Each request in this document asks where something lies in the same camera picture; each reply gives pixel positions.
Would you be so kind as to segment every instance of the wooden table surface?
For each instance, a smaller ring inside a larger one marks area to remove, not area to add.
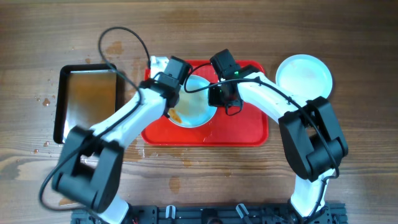
[[[209,59],[228,48],[258,61],[273,81],[288,56],[320,58],[333,74],[330,101],[349,145],[326,199],[346,203],[350,223],[398,220],[397,1],[0,2],[0,223],[69,222],[69,213],[37,200],[61,151],[52,140],[59,71],[99,63],[96,41],[111,26],[135,30],[151,55]],[[114,32],[110,47],[121,48],[107,56],[142,80],[138,41]],[[138,137],[124,159],[119,193],[132,205],[286,202],[294,189],[271,120],[261,147],[164,148]],[[58,204],[61,196],[49,192],[46,200]]]

